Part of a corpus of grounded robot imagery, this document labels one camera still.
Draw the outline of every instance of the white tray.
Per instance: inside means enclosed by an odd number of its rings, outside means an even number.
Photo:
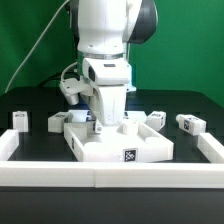
[[[94,122],[68,123],[65,139],[79,162],[156,162],[173,159],[173,143],[146,124],[138,122],[138,134],[123,134],[119,127],[93,131]]]

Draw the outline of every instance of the gray metal component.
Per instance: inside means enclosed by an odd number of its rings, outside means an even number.
[[[157,11],[154,0],[142,0],[138,19],[128,43],[144,43],[155,33],[156,26]]]

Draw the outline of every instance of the small white box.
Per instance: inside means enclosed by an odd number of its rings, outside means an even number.
[[[146,120],[146,124],[159,131],[166,124],[166,113],[163,111],[153,111]]]
[[[19,132],[28,132],[28,116],[26,111],[13,112],[13,129]]]
[[[73,115],[69,112],[58,112],[48,118],[48,132],[62,133],[64,131],[64,123],[70,123]]]
[[[7,130],[0,137],[0,161],[7,161],[19,145],[19,131]]]
[[[206,122],[195,117],[193,115],[183,115],[179,114],[176,117],[177,122],[179,123],[179,128],[186,131],[187,133],[195,136],[199,133],[205,133]]]

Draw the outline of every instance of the white block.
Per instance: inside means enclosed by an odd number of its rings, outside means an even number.
[[[183,115],[179,114],[176,117],[179,123],[179,128],[186,131],[187,133],[195,136],[199,133],[205,133],[206,122],[202,119],[195,117],[193,115]]]
[[[58,112],[48,118],[48,132],[62,133],[64,131],[64,123],[72,121],[73,115],[69,112]]]
[[[7,130],[0,137],[0,161],[7,161],[19,145],[19,131]]]
[[[136,120],[123,121],[123,134],[135,136],[138,134],[138,122]]]
[[[19,132],[28,132],[28,116],[26,111],[13,112],[13,129]]]
[[[146,124],[159,131],[166,124],[166,113],[163,111],[153,111],[148,117]]]
[[[209,133],[200,133],[197,147],[211,163],[224,163],[224,146]]]

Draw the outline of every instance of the white housing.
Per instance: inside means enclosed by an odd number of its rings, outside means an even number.
[[[126,0],[80,1],[78,50],[92,54],[122,53],[125,25]]]

